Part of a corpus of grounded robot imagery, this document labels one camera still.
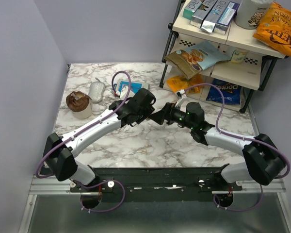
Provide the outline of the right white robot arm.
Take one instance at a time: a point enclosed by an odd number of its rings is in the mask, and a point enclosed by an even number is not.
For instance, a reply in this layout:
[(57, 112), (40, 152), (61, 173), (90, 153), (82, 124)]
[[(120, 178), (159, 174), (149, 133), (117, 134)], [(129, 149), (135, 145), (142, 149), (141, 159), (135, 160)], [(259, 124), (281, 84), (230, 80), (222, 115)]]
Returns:
[(215, 172), (213, 184), (219, 190), (225, 190), (237, 181), (256, 181), (268, 185), (287, 167), (267, 135), (252, 137), (221, 132), (205, 120), (204, 110), (197, 102), (188, 103), (184, 112), (174, 103), (167, 103), (150, 119), (160, 125), (176, 123), (181, 128), (190, 129), (197, 143), (223, 148), (244, 158), (243, 163), (227, 164)]

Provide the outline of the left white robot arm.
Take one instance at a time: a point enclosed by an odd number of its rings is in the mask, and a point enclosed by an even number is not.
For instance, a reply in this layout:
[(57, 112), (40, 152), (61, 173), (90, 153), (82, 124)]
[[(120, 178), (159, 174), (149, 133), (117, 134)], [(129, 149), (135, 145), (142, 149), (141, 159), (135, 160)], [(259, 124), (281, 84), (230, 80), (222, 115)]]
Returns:
[(76, 162), (75, 158), (104, 135), (126, 125), (140, 124), (154, 111), (155, 101), (155, 96), (149, 90), (141, 88), (128, 100), (114, 101), (101, 115), (80, 128), (62, 136), (50, 134), (46, 140), (43, 161), (58, 181), (75, 180), (86, 191), (94, 191), (98, 185), (96, 174), (88, 165)]

